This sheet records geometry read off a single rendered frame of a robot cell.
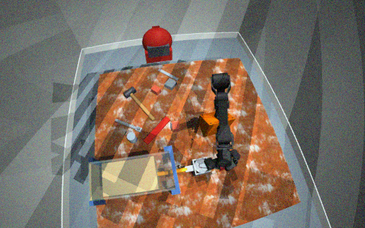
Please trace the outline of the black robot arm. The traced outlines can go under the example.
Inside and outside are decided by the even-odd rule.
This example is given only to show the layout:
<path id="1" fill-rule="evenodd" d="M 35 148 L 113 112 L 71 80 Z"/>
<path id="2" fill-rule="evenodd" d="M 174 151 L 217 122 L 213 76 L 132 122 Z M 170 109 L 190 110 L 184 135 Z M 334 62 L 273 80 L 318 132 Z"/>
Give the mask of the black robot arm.
<path id="1" fill-rule="evenodd" d="M 218 164 L 220 167 L 224 167 L 226 171 L 229 171 L 238 164 L 238 160 L 236 158 L 231 158 L 230 153 L 230 149 L 233 149 L 234 145 L 234 134 L 231 132 L 230 127 L 228 126 L 228 108 L 230 102 L 228 100 L 228 93 L 231 89 L 231 80 L 227 73 L 212 74 L 210 79 L 211 89 L 215 94 L 215 117 L 218 119 L 219 123 L 216 129 L 217 133 L 215 133 L 216 150 L 218 150 Z M 227 90 L 225 92 L 226 88 Z M 230 144 L 230 142 L 232 142 L 232 144 Z"/>

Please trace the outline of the grey metal rod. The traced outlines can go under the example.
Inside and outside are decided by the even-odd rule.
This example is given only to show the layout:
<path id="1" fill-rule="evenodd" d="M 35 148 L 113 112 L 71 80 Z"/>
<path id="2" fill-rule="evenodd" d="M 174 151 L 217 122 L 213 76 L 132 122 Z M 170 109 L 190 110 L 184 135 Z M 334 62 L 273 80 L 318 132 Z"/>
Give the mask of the grey metal rod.
<path id="1" fill-rule="evenodd" d="M 136 130 L 136 131 L 138 131 L 138 132 L 141 132 L 141 130 L 142 130 L 142 128 L 140 128 L 140 127 L 136 127 L 136 126 L 130 125 L 130 124 L 126 123 L 126 122 L 122 122 L 121 120 L 117 120 L 117 119 L 115 119 L 115 121 L 116 121 L 116 122 L 119 122 L 119 123 L 121 123 L 121 124 L 123 124 L 123 125 L 126 125 L 126 126 L 128 126 L 128 127 L 131 127 L 131 128 L 135 129 L 135 130 Z"/>

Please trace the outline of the grey cylinder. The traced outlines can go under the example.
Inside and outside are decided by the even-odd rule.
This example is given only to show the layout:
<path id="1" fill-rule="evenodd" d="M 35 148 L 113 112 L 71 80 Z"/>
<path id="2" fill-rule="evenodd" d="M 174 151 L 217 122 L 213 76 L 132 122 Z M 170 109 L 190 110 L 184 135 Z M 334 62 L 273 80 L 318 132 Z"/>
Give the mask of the grey cylinder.
<path id="1" fill-rule="evenodd" d="M 130 143 L 135 144 L 138 141 L 138 138 L 136 137 L 135 133 L 129 132 L 127 135 L 127 139 L 130 141 Z"/>

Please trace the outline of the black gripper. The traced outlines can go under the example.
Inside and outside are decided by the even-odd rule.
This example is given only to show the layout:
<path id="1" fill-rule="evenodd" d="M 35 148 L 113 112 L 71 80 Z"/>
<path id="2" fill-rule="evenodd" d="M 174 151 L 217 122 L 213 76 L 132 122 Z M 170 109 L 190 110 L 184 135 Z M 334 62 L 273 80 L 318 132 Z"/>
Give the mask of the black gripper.
<path id="1" fill-rule="evenodd" d="M 240 159 L 240 154 L 238 153 L 238 151 L 236 151 L 236 149 L 234 150 L 231 150 L 230 151 L 231 153 L 231 158 L 236 158 L 237 160 Z M 218 164 L 218 154 L 216 154 L 216 157 L 215 159 L 212 159 L 212 158 L 206 158 L 204 159 L 204 163 L 205 163 L 205 166 L 207 167 L 207 169 L 210 171 L 212 169 L 215 169 L 215 168 L 219 168 L 220 170 L 220 166 Z"/>

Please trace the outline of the clear-panelled guard cubby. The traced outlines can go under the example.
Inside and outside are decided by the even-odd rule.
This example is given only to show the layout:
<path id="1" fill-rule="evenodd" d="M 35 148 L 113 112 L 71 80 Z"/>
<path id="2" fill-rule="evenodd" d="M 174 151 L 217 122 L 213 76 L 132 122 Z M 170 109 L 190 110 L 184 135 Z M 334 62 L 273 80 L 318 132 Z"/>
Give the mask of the clear-panelled guard cubby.
<path id="1" fill-rule="evenodd" d="M 89 206 L 168 191 L 177 194 L 168 146 L 163 152 L 127 158 L 88 158 Z"/>

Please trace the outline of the red flat bar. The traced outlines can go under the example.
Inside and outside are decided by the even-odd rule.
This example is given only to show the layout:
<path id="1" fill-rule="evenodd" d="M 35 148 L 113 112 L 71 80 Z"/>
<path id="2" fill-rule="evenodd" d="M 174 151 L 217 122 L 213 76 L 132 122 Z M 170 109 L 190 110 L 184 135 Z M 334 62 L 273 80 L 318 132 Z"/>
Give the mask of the red flat bar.
<path id="1" fill-rule="evenodd" d="M 168 122 L 170 121 L 170 119 L 168 117 L 165 117 L 155 128 L 154 130 L 148 135 L 146 136 L 145 139 L 143 139 L 143 141 L 146 144 L 149 144 L 156 136 L 157 134 L 159 134 L 159 132 L 168 124 Z"/>

